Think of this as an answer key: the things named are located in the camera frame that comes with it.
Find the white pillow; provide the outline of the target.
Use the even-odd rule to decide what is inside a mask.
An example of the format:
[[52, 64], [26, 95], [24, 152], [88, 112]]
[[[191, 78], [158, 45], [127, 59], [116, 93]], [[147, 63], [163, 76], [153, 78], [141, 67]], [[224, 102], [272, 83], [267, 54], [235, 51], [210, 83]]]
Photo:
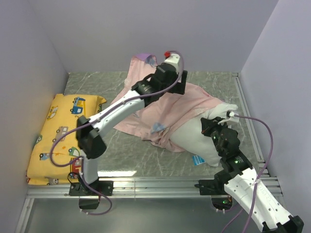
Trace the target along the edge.
[[208, 165], [217, 167], [220, 157], [217, 154], [212, 139], [201, 133], [201, 118], [214, 119], [220, 117], [226, 119], [228, 110], [238, 110], [238, 106], [223, 102], [188, 120], [172, 133], [170, 136], [171, 143], [201, 157]]

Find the pink purple pillowcase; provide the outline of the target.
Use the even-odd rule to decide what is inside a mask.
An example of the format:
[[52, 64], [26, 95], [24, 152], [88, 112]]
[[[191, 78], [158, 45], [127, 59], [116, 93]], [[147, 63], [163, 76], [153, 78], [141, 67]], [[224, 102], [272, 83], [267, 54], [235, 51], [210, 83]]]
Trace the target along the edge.
[[221, 103], [201, 87], [187, 83], [185, 94], [165, 93], [159, 100], [128, 116], [114, 129], [140, 137], [154, 146], [183, 152], [182, 147], [170, 141], [170, 136], [190, 119]]

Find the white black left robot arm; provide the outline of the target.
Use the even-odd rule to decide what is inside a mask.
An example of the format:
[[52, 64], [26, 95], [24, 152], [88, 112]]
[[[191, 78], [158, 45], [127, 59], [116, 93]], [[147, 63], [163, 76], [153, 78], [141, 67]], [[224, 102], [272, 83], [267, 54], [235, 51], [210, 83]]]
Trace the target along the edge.
[[178, 82], [185, 87], [186, 79], [182, 76], [183, 71], [182, 61], [165, 61], [156, 67], [153, 74], [138, 81], [123, 97], [105, 110], [90, 118], [84, 116], [78, 118], [76, 139], [82, 156], [80, 188], [86, 195], [93, 195], [98, 189], [97, 159], [106, 151], [104, 136], [134, 112], [158, 101]]

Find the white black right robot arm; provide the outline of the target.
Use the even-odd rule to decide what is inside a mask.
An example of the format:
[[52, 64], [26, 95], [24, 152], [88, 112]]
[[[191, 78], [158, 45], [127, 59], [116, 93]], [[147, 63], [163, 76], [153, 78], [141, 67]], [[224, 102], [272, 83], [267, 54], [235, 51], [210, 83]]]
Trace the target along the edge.
[[223, 170], [212, 180], [199, 180], [200, 195], [229, 195], [249, 214], [263, 233], [300, 233], [304, 222], [293, 216], [273, 196], [240, 150], [238, 132], [222, 119], [201, 118], [204, 136], [210, 137]]

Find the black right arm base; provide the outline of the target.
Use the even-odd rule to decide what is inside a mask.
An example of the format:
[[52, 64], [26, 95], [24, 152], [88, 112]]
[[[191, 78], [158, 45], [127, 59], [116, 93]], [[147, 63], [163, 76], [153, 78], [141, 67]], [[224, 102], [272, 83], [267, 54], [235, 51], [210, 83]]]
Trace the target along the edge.
[[214, 180], [199, 180], [194, 187], [199, 189], [200, 196], [209, 196], [211, 201], [211, 207], [216, 212], [223, 212], [224, 214], [233, 211], [238, 208], [237, 204], [231, 195], [224, 191], [221, 183]]

